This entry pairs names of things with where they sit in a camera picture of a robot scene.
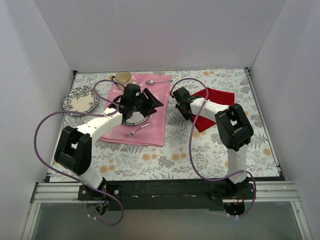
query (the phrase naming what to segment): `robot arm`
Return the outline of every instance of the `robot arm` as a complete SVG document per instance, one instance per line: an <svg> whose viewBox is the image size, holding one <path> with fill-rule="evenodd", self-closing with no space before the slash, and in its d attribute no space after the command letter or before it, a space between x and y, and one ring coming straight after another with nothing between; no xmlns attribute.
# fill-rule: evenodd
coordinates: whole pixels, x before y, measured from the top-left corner
<svg viewBox="0 0 320 240"><path fill-rule="evenodd" d="M106 180L98 174L91 165L92 144L112 128L121 125L132 117L134 112L140 112L144 117L157 112L155 108L162 107L152 93L140 86L127 84L123 95L115 100L119 112L114 112L115 106L109 105L103 112L105 116L96 117L77 127L67 126L62 132L54 154L54 160L72 171L81 181L96 189L102 189Z"/></svg>
<svg viewBox="0 0 320 240"><path fill-rule="evenodd" d="M205 102L200 116L217 124L220 139L227 148L227 175L246 170L246 153L254 131L242 107L237 103L227 106L205 100L197 95L191 96L184 87L177 89L172 94L177 100L175 107L186 120L196 115ZM235 195L242 192L244 186L248 185L246 173L236 174L229 177L228 180Z"/></svg>

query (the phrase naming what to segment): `floral tablecloth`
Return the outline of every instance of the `floral tablecloth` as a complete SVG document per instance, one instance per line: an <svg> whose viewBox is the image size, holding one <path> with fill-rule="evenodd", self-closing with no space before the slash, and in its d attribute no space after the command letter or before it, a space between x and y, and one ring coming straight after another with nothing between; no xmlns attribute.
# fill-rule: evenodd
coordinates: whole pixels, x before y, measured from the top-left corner
<svg viewBox="0 0 320 240"><path fill-rule="evenodd" d="M250 120L254 136L248 148L247 169L255 177L279 176L262 119L255 104L249 81L243 69L213 69L192 71L154 71L140 72L170 75L173 83L182 78L196 78L212 89L235 93L235 102L245 110ZM110 79L115 73L77 74L73 87L93 86L97 81ZM97 90L108 96L112 83L103 82ZM191 94L203 87L195 81L185 81L176 87L184 86ZM92 147L92 165L106 180L155 180L155 179L195 179L198 178L190 164L188 153L191 121L185 121L175 108L176 101L169 99L165 140L163 147L137 146L107 143L97 140ZM99 101L93 113L103 112L105 101ZM81 125L92 119L91 116L73 117L66 115L64 126ZM192 139L192 155L195 166L207 178L224 177L228 170L227 150L221 143L217 126L201 133L196 129ZM53 166L71 174L58 163ZM55 172L50 182L65 182L71 179Z"/></svg>

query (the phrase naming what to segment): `silver spoon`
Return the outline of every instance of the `silver spoon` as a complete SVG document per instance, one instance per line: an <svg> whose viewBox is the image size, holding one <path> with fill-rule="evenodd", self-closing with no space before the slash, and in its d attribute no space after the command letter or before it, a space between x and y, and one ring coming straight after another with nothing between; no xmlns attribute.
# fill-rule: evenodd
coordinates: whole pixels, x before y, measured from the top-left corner
<svg viewBox="0 0 320 240"><path fill-rule="evenodd" d="M167 80L167 81L151 81L151 80L148 80L145 82L145 84L149 85L149 86L152 86L154 84L162 84L162 83L172 83L173 80Z"/></svg>
<svg viewBox="0 0 320 240"><path fill-rule="evenodd" d="M151 124L151 122L147 122L146 124L142 125L141 127L139 127L137 130L129 132L128 134L124 135L126 138L130 138L132 137L137 131L139 131L140 129L143 129L146 126L149 126Z"/></svg>

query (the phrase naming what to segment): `red cloth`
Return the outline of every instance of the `red cloth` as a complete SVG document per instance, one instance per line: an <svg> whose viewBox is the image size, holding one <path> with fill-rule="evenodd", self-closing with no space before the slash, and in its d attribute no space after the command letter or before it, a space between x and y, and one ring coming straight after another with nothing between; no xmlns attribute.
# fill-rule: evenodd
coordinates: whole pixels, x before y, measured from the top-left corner
<svg viewBox="0 0 320 240"><path fill-rule="evenodd" d="M233 92L227 92L227 91L219 91L219 90L214 90L208 87L209 90L209 97L208 100L211 102L217 103L217 104L222 104L222 105L233 105L235 104L235 94ZM206 97L207 92L205 89L196 92L194 95L200 95L201 97ZM196 116L193 116L191 118L191 121L194 122ZM214 121L209 120L208 118L205 118L203 116L199 116L195 126L201 133L202 131L212 127L216 123Z"/></svg>

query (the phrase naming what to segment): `plate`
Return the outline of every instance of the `plate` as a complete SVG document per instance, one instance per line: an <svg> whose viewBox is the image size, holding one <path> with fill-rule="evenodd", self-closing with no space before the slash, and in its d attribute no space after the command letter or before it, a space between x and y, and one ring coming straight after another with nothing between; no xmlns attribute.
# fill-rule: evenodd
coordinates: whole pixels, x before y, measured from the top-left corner
<svg viewBox="0 0 320 240"><path fill-rule="evenodd" d="M72 89L63 99L62 106L66 111L90 113L99 103L99 97L90 86L80 86ZM81 113L69 113L71 116L81 116Z"/></svg>
<svg viewBox="0 0 320 240"><path fill-rule="evenodd" d="M140 112L136 111L132 114L132 117L130 117L123 124L127 126L138 126L147 121L148 118L149 116L144 117Z"/></svg>

